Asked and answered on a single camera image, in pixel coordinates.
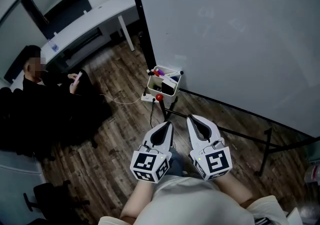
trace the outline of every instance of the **metal stand leg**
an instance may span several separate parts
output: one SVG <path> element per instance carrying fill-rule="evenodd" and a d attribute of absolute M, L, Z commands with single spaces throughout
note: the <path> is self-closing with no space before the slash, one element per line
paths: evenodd
<path fill-rule="evenodd" d="M 265 145 L 267 144 L 266 141 L 264 141 L 264 140 L 256 139 L 256 138 L 254 138 L 254 137 L 251 137 L 251 136 L 248 136 L 248 135 L 245 135 L 245 134 L 236 132 L 236 131 L 232 131 L 232 130 L 226 129 L 226 128 L 220 127 L 220 126 L 218 126 L 218 125 L 217 125 L 216 127 L 218 127 L 219 130 L 221 130 L 221 131 L 223 131 L 223 132 L 226 132 L 226 133 L 228 133 L 228 134 L 240 136 L 240 137 L 242 137 L 242 138 L 251 140 L 251 141 L 256 142 L 256 143 L 261 143 L 261 144 L 265 144 Z M 270 147 L 275 147 L 275 148 L 280 147 L 279 145 L 276 145 L 276 144 L 273 144 L 273 143 L 269 143 L 269 146 L 270 146 Z"/>
<path fill-rule="evenodd" d="M 164 101 L 159 100 L 159 104 L 160 104 L 160 108 L 161 108 L 161 111 L 162 111 L 162 114 L 164 117 L 164 122 L 166 122 L 167 121 L 167 112 L 166 112 L 166 107 L 165 107 Z"/>
<path fill-rule="evenodd" d="M 298 142 L 295 142 L 295 143 L 292 143 L 292 144 L 289 144 L 286 146 L 279 146 L 277 148 L 270 149 L 269 153 L 288 151 L 288 150 L 300 148 L 300 147 L 303 147 L 303 146 L 306 146 L 306 145 L 309 145 L 309 144 L 312 144 L 312 143 L 315 143 L 318 141 L 320 141 L 320 137 L 317 137 L 317 138 L 311 137 L 311 138 L 305 139 L 303 141 L 298 141 Z"/>
<path fill-rule="evenodd" d="M 266 139 L 266 145 L 265 145 L 264 154 L 263 154 L 263 160 L 262 160 L 262 164 L 261 164 L 261 167 L 260 167 L 260 171 L 259 172 L 256 171 L 254 173 L 255 175 L 258 175 L 259 177 L 261 177 L 262 174 L 264 173 L 265 165 L 266 165 L 267 158 L 268 158 L 268 155 L 269 155 L 271 133 L 272 133 L 272 128 L 264 131 L 264 134 L 267 136 L 267 139 Z"/>
<path fill-rule="evenodd" d="M 178 96 L 175 97 L 174 102 L 171 103 L 170 108 L 169 108 L 169 111 L 172 111 L 172 110 L 174 109 L 175 104 L 176 104 L 177 101 L 178 101 Z M 166 119 L 167 119 L 167 120 L 169 119 L 170 115 L 171 115 L 171 112 L 168 112 L 168 113 L 166 114 Z"/>

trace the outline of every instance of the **chair wheel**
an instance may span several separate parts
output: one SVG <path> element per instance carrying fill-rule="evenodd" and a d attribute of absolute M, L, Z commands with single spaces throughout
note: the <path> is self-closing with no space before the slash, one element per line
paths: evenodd
<path fill-rule="evenodd" d="M 70 185 L 70 184 L 71 184 L 71 181 L 68 179 L 63 182 L 63 185 Z"/>
<path fill-rule="evenodd" d="M 94 149 L 98 148 L 98 143 L 96 143 L 95 141 L 93 141 L 93 142 L 92 142 L 92 147 L 93 147 Z"/>

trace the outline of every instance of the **wooden floor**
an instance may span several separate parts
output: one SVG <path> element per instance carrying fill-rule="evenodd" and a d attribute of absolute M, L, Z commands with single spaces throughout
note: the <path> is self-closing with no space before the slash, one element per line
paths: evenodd
<path fill-rule="evenodd" d="M 133 37 L 135 51 L 131 52 L 126 42 L 112 48 L 106 47 L 83 64 L 93 84 L 101 92 L 117 102 L 132 103 L 141 97 L 147 85 L 147 65 Z M 79 146 L 62 149 L 58 144 L 52 150 L 55 161 L 44 160 L 42 169 L 48 182 L 60 185 L 70 180 L 70 194 L 75 201 L 90 200 L 90 205 L 77 209 L 82 218 L 96 224 L 102 216 L 119 217 L 133 191 L 136 179 L 129 169 L 133 151 L 142 143 L 145 133 L 151 129 L 151 103 L 138 101 L 134 104 L 117 104 L 107 99 L 113 116 L 98 129 L 94 149 L 89 141 Z M 277 124 L 245 112 L 180 92 L 175 111 L 196 114 L 214 121 L 221 127 L 259 139 L 266 139 L 264 130 L 272 128 L 271 142 L 284 145 L 298 141 L 298 135 Z M 179 153 L 184 155 L 187 170 L 192 165 L 187 158 L 191 150 L 186 120 L 171 115 L 174 126 L 174 142 Z M 163 122 L 158 105 L 155 105 L 152 125 Z M 309 164 L 303 148 L 274 153 L 269 156 L 262 177 L 254 175 L 263 158 L 264 145 L 221 132 L 232 155 L 232 173 L 258 197 L 275 195 L 283 210 L 291 212 L 298 207 L 307 218 L 318 218 L 318 187 L 305 184 L 304 174 Z"/>

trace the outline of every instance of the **whiteboard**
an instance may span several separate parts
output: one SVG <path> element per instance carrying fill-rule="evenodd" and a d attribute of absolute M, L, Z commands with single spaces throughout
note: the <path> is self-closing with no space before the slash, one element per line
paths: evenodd
<path fill-rule="evenodd" d="M 319 0 L 141 0 L 181 88 L 320 135 Z"/>

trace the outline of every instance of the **white basket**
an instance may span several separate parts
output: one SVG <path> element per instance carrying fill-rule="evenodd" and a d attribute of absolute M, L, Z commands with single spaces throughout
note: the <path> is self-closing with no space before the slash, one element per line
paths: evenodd
<path fill-rule="evenodd" d="M 166 68 L 166 67 L 162 67 L 162 66 L 155 66 L 154 70 L 156 71 L 157 69 L 162 70 L 164 74 L 176 72 L 176 70 L 172 70 L 170 68 Z M 161 91 L 154 90 L 154 85 L 156 85 L 158 87 L 162 87 L 161 84 L 162 84 L 163 79 L 158 76 L 151 75 L 149 77 L 149 81 L 148 81 L 148 85 L 147 85 L 148 89 L 150 91 L 150 94 L 153 97 L 156 97 L 157 94 L 161 94 L 161 95 L 163 95 L 163 101 L 166 104 L 173 103 L 176 99 L 178 92 L 179 92 L 179 86 L 180 86 L 180 82 L 181 82 L 181 75 L 177 75 L 176 77 L 178 78 L 178 82 L 177 82 L 175 91 L 174 91 L 173 95 L 169 95 L 169 94 L 163 93 Z"/>

